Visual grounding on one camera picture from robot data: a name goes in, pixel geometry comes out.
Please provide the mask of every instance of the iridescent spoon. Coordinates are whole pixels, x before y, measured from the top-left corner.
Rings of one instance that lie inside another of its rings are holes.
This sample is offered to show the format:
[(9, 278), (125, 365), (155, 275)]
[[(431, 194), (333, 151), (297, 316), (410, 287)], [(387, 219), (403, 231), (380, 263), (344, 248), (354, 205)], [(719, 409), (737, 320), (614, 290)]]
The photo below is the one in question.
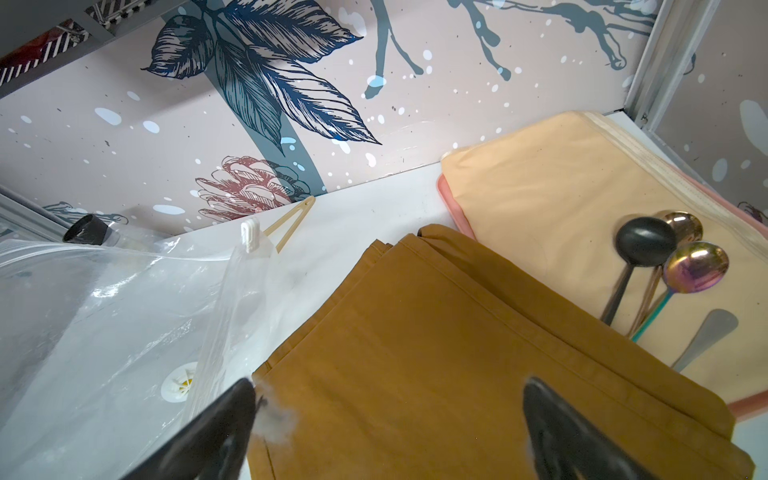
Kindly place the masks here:
[[(686, 243), (697, 242), (704, 235), (704, 228), (699, 219), (688, 212), (672, 212), (671, 214), (664, 215), (661, 219), (667, 222), (667, 225), (671, 226), (672, 230), (674, 230), (678, 247), (682, 247)], [(640, 308), (637, 309), (637, 316), (635, 316), (627, 336), (632, 336), (640, 328), (643, 319), (648, 316), (650, 302), (654, 299), (656, 288), (659, 286), (659, 280), (661, 280), (661, 265), (656, 266), (650, 275), (648, 288), (645, 290), (643, 301), (640, 304)]]
[(728, 271), (725, 250), (709, 242), (691, 242), (675, 250), (664, 264), (667, 293), (648, 320), (632, 336), (637, 342), (675, 293), (696, 293), (721, 281)]

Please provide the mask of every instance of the clear plastic bag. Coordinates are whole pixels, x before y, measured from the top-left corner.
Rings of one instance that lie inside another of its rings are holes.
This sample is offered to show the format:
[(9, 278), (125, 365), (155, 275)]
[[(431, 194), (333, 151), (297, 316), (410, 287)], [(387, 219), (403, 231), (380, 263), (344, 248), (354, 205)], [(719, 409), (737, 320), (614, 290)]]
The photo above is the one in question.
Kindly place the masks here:
[(120, 478), (170, 438), (184, 404), (164, 380), (198, 360), (226, 266), (0, 243), (2, 477)]
[(280, 319), (276, 300), (284, 288), (277, 251), (256, 219), (241, 224), (241, 235), (242, 244), (232, 252), (208, 324), (182, 424), (238, 379), (250, 378), (272, 352), (272, 337)]

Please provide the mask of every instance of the silver spoon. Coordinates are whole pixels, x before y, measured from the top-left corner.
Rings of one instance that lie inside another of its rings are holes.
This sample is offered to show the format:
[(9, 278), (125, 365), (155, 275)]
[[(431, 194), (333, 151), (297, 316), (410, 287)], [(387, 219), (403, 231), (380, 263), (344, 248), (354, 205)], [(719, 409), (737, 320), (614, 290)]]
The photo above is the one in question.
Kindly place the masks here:
[(721, 341), (739, 326), (739, 319), (728, 310), (715, 309), (707, 314), (694, 339), (690, 341), (683, 355), (672, 364), (672, 370), (682, 372), (689, 363)]

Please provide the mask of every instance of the pink flower illustration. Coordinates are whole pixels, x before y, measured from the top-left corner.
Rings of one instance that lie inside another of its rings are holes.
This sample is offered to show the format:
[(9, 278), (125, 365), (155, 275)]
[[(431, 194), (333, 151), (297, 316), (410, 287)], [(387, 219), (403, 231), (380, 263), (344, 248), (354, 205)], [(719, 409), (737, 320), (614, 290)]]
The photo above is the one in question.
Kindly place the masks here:
[(253, 157), (226, 157), (211, 177), (196, 179), (203, 188), (200, 198), (210, 207), (200, 215), (220, 222), (301, 201), (310, 194), (292, 169)]

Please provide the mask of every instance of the folded brown fabric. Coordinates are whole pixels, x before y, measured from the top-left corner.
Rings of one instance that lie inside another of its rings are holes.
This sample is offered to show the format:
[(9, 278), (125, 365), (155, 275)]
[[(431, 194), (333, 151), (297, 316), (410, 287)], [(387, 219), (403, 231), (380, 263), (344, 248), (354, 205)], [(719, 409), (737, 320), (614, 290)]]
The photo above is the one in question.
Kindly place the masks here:
[(421, 235), (374, 243), (254, 373), (298, 418), (251, 442), (254, 478), (537, 478), (534, 377), (650, 475), (751, 476), (713, 394), (477, 243)]

